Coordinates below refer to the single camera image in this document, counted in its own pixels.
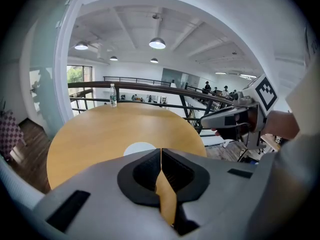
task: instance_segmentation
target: ceiling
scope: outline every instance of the ceiling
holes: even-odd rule
[[[176,55],[179,60],[197,63],[210,73],[255,76],[263,73],[228,36],[214,26],[193,15],[149,5],[116,6],[78,17],[68,55],[108,63],[110,56],[137,53],[140,56],[136,56],[133,62],[146,63],[150,58],[145,58],[143,54],[153,51],[149,42],[154,37],[162,38],[166,44],[164,50],[155,51],[155,56],[158,54],[160,58],[170,53],[171,57]],[[74,46],[79,41],[88,42],[89,49],[75,50]],[[164,60],[159,60],[159,65],[170,66]]]

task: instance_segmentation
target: round wooden table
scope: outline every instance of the round wooden table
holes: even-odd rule
[[[104,105],[77,115],[54,137],[46,162],[50,187],[54,189],[91,165],[122,157],[137,142],[207,156],[196,130],[167,109],[140,103]],[[161,214],[171,224],[175,193],[163,173],[156,185]]]

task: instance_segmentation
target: tree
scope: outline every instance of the tree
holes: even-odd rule
[[[82,82],[82,69],[77,68],[74,69],[71,67],[67,72],[66,72],[66,79],[68,83],[76,83],[76,82]]]

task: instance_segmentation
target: water bottle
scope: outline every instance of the water bottle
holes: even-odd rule
[[[110,84],[110,104],[113,108],[117,106],[117,91],[114,83]]]

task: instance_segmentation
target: ceiling light fixture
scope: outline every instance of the ceiling light fixture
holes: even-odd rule
[[[155,37],[151,39],[149,46],[155,49],[164,49],[166,48],[166,43],[162,38]]]
[[[117,58],[116,56],[112,56],[112,57],[110,58],[110,61],[116,62],[117,60],[118,60],[118,58]]]
[[[248,77],[248,78],[257,78],[256,76],[254,76],[254,75],[249,75],[249,74],[240,74],[240,76],[242,76],[242,77]]]
[[[158,60],[157,60],[156,58],[152,58],[152,59],[150,60],[150,62],[152,62],[152,63],[158,63]]]
[[[74,49],[76,49],[76,50],[87,50],[88,49],[88,45],[85,43],[85,42],[83,42],[83,41],[81,41],[81,42],[78,42],[76,45],[75,45],[75,47],[74,47]]]

